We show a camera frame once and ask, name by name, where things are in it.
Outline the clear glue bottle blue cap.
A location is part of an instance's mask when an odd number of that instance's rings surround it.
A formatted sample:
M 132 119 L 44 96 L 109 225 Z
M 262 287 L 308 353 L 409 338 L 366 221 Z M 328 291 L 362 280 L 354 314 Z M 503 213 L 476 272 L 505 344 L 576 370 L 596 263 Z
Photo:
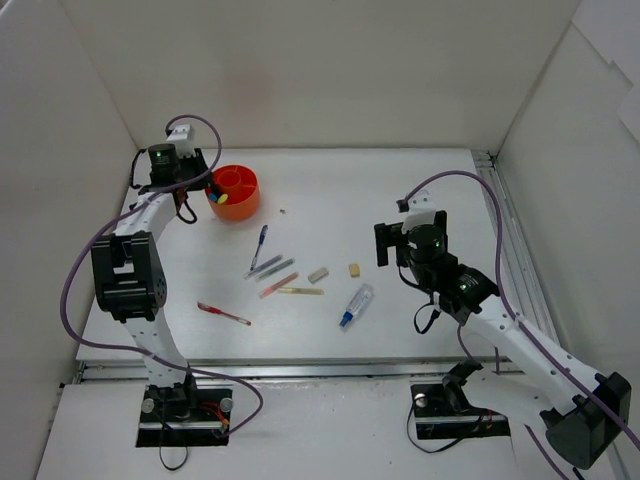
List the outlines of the clear glue bottle blue cap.
M 345 329 L 356 319 L 369 305 L 373 298 L 373 287 L 369 284 L 362 284 L 358 291 L 349 301 L 339 322 L 339 327 Z

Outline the blue ballpoint pen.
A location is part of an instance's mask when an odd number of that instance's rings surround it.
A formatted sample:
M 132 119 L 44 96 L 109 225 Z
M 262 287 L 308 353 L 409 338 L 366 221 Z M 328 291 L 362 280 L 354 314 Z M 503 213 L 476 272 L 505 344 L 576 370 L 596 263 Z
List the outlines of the blue ballpoint pen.
M 258 244 L 257 244 L 255 253 L 254 253 L 253 257 L 252 257 L 251 264 L 250 264 L 250 271 L 251 272 L 254 271 L 254 269 L 257 266 L 259 255 L 260 255 L 261 249 L 263 247 L 263 244 L 264 244 L 267 232 L 268 232 L 268 228 L 269 228 L 268 225 L 265 224 L 265 225 L 262 226 L 262 228 L 260 230 L 260 234 L 259 234 L 259 238 L 258 238 Z

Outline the yellow slim highlighter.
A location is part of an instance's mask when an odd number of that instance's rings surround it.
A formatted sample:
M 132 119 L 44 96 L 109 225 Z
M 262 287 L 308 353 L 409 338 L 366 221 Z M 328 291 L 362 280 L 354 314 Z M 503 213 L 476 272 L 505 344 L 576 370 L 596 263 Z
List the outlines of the yellow slim highlighter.
M 324 295 L 324 290 L 319 288 L 306 287 L 281 287 L 277 289 L 277 293 L 289 295 Z

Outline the red gel pen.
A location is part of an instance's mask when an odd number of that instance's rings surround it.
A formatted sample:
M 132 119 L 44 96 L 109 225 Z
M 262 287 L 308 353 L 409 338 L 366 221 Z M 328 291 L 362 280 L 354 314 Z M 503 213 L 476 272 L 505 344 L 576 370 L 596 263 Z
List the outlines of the red gel pen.
M 207 304 L 202 303 L 202 302 L 198 302 L 197 303 L 197 308 L 199 310 L 203 311 L 203 312 L 207 312 L 207 313 L 210 313 L 212 315 L 217 315 L 217 316 L 220 316 L 220 317 L 224 317 L 226 319 L 229 319 L 231 321 L 234 321 L 236 323 L 239 323 L 239 324 L 247 326 L 247 327 L 250 327 L 252 325 L 252 322 L 250 320 L 247 320 L 247 319 L 245 319 L 243 317 L 240 317 L 240 316 L 225 312 L 223 310 L 220 310 L 220 309 L 218 309 L 216 307 L 207 305 Z

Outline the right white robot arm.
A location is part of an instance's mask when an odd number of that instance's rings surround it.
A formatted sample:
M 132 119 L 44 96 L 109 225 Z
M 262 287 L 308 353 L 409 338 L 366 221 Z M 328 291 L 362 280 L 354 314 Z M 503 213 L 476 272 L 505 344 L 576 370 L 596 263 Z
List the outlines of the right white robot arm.
M 580 470 L 590 469 L 628 425 L 632 386 L 617 372 L 604 375 L 545 336 L 521 315 L 509 315 L 499 287 L 448 251 L 447 215 L 431 223 L 374 227 L 377 263 L 408 268 L 413 287 L 433 306 L 489 341 L 524 372 L 522 385 L 484 372 L 472 361 L 456 365 L 443 381 L 445 405 L 495 410 L 544 433 L 553 450 Z

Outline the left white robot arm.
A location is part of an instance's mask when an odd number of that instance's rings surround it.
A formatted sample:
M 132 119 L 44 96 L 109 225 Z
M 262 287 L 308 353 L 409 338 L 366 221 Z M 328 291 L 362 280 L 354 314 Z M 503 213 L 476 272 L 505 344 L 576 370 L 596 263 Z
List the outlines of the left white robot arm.
M 149 378 L 144 400 L 152 412 L 185 421 L 198 411 L 200 395 L 164 314 L 168 285 L 156 241 L 187 206 L 188 192 L 209 186 L 210 174 L 199 148 L 163 143 L 147 153 L 150 182 L 113 232 L 91 247 L 94 287 L 100 309 L 125 327 L 141 351 Z

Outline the orange round divided container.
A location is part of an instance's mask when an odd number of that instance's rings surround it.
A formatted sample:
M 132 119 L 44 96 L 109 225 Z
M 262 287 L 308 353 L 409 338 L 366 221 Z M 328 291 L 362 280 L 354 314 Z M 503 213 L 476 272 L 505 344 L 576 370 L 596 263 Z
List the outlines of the orange round divided container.
M 223 194 L 228 196 L 226 203 L 217 204 L 205 194 L 217 218 L 226 222 L 241 222 L 257 212 L 261 192 L 258 177 L 253 170 L 242 165 L 226 165 L 216 169 L 212 178 Z

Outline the tan eraser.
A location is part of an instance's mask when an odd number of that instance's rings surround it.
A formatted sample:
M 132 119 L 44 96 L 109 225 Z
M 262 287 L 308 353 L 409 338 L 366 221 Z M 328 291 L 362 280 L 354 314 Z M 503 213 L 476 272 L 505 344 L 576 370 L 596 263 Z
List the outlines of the tan eraser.
M 359 277 L 361 272 L 360 272 L 360 267 L 358 264 L 350 264 L 349 265 L 349 274 L 352 278 L 356 278 Z

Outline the grey-white eraser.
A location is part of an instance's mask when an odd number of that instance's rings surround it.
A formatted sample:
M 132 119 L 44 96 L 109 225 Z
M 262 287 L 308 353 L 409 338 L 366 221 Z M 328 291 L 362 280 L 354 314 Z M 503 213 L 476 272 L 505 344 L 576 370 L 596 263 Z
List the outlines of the grey-white eraser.
M 329 274 L 329 271 L 326 267 L 322 267 L 314 272 L 312 272 L 309 276 L 308 276 L 308 281 L 311 284 L 316 284 L 317 282 L 319 282 L 320 280 L 322 280 L 323 278 L 327 277 Z

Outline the green-grey slim highlighter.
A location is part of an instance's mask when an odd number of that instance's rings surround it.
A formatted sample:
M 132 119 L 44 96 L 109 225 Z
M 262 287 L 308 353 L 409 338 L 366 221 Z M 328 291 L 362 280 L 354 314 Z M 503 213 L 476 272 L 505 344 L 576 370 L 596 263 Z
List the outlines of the green-grey slim highlighter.
M 287 260 L 284 260 L 282 262 L 280 262 L 279 264 L 267 269 L 266 271 L 260 273 L 255 281 L 256 282 L 261 282 L 273 275 L 275 275 L 276 273 L 279 273 L 280 271 L 288 268 L 289 266 L 293 265 L 295 263 L 295 259 L 294 258 L 289 258 Z

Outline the purple-grey slim highlighter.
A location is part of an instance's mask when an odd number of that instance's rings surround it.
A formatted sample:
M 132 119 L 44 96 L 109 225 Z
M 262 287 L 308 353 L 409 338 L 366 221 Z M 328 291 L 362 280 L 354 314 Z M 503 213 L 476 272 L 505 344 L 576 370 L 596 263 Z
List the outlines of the purple-grey slim highlighter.
M 281 260 L 282 260 L 283 256 L 282 255 L 276 255 L 273 258 L 265 261 L 264 263 L 256 266 L 253 270 L 251 270 L 250 272 L 246 273 L 244 275 L 244 279 L 248 280 L 249 278 L 253 278 L 256 275 L 268 270 L 269 268 L 271 268 L 272 266 L 275 266 L 276 264 L 278 264 Z

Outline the pink-orange slim highlighter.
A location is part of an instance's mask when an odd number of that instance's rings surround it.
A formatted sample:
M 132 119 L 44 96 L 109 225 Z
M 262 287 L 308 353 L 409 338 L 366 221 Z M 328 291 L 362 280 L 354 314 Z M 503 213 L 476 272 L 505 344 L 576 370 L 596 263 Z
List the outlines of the pink-orange slim highlighter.
M 299 276 L 298 272 L 294 272 L 291 273 L 290 275 L 286 276 L 285 278 L 277 281 L 276 283 L 274 283 L 273 285 L 265 288 L 264 290 L 262 290 L 259 294 L 258 297 L 260 299 L 264 299 L 267 296 L 275 293 L 278 289 L 283 288 L 285 286 L 287 286 L 288 284 L 290 284 L 292 281 L 296 280 Z

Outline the aluminium frame rail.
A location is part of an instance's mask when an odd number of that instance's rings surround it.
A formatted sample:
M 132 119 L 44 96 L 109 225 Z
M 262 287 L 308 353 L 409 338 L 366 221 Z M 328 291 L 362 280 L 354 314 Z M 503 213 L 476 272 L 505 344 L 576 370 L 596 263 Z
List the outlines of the aluminium frame rail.
M 501 268 L 512 305 L 544 332 L 553 332 L 528 253 L 517 239 L 505 188 L 484 156 L 447 149 L 245 150 L 227 153 L 216 169 L 226 165 L 256 173 L 257 212 L 248 220 L 226 222 L 197 197 L 198 223 L 173 222 L 160 240 L 169 277 L 168 319 L 188 358 L 327 365 L 459 356 L 454 323 L 442 319 L 428 334 L 414 333 L 409 316 L 424 297 L 404 285 L 394 265 L 376 264 L 374 225 L 396 220 L 397 199 L 416 185 L 447 211 L 453 252 L 485 273 Z M 245 280 L 265 224 L 257 266 L 276 255 L 283 256 L 280 262 L 294 258 L 295 263 L 261 282 L 255 281 L 259 274 Z M 359 277 L 350 276 L 350 264 L 359 265 Z M 328 276 L 311 284 L 308 276 L 322 267 Z M 285 287 L 319 288 L 324 295 L 276 291 L 258 297 L 294 272 L 298 278 Z M 373 287 L 373 298 L 342 329 L 344 310 L 362 284 Z M 252 325 L 203 312 L 198 302 Z

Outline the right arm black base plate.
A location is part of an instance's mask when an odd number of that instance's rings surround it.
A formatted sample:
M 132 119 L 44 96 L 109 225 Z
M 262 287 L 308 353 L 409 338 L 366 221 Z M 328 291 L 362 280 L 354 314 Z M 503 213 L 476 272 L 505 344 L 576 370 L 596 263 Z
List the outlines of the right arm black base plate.
M 504 415 L 473 406 L 462 392 L 460 373 L 469 372 L 466 365 L 456 366 L 438 380 L 410 386 L 408 434 L 412 440 L 445 442 L 442 447 L 431 449 L 432 453 L 451 449 L 464 440 L 511 435 Z

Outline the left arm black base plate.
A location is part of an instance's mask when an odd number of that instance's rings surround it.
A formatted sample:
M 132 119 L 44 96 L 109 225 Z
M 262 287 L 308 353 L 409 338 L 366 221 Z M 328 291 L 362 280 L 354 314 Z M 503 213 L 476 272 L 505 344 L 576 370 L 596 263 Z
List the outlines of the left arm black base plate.
M 147 388 L 135 447 L 226 446 L 232 408 L 231 388 L 199 388 L 194 401 L 169 400 Z

